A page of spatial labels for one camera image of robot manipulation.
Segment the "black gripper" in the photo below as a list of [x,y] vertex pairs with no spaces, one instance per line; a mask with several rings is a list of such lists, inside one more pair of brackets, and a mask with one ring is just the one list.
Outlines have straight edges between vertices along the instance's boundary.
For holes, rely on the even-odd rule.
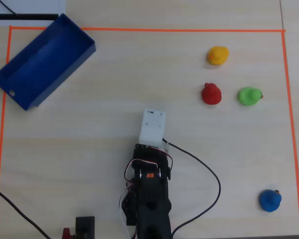
[[157,164],[168,164],[171,156],[162,149],[144,144],[136,144],[132,159],[151,161]]

